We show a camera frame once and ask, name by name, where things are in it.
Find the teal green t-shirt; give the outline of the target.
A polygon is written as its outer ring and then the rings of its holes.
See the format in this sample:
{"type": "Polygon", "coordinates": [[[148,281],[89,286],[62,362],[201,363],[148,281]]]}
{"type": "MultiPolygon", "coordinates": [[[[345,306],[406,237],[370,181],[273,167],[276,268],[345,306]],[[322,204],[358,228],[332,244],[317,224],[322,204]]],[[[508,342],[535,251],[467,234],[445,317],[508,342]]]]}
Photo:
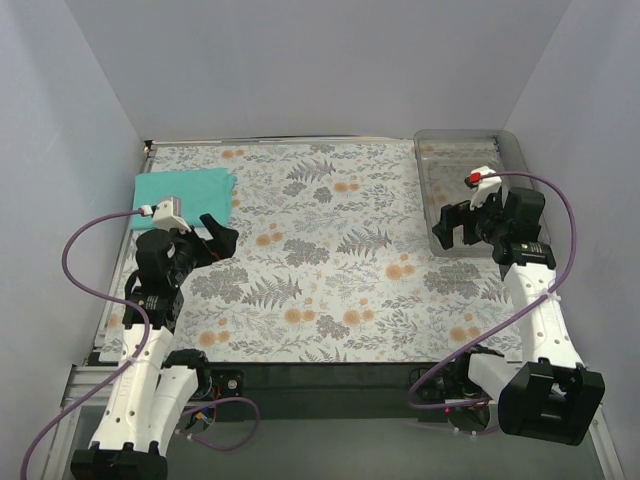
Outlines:
{"type": "Polygon", "coordinates": [[[135,178],[133,208],[156,205],[173,196],[181,200],[181,216],[189,225],[202,227],[200,216],[210,214],[227,227],[236,180],[226,168],[139,174],[135,178]]]}

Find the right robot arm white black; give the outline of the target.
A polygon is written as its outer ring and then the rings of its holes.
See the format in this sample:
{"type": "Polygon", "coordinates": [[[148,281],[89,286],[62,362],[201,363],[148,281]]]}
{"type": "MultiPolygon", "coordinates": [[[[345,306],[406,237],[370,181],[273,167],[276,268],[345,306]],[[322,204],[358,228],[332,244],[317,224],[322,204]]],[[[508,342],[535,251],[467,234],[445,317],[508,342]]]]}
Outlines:
{"type": "Polygon", "coordinates": [[[512,188],[442,207],[432,229],[442,248],[453,247],[455,228],[461,228],[466,245],[490,245],[514,308],[526,312],[518,321],[520,369],[476,348],[469,362],[453,371],[452,383],[464,397],[484,391],[495,400],[504,433],[577,446],[604,396],[605,383],[577,353],[551,289],[557,280],[556,260],[551,247],[539,239],[544,206],[542,193],[512,188]]]}

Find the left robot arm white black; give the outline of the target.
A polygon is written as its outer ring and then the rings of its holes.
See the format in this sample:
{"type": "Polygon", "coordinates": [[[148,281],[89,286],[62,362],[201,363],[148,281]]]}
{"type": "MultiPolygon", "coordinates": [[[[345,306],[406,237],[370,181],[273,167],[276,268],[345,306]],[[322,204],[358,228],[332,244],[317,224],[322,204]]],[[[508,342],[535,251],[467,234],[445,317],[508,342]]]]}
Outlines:
{"type": "Polygon", "coordinates": [[[124,289],[121,357],[102,420],[84,450],[73,453],[76,479],[165,479],[166,450],[189,399],[213,386],[204,353],[169,351],[184,297],[181,286],[199,268],[231,258],[237,231],[203,214],[210,239],[160,212],[136,240],[136,269],[124,289]]]}

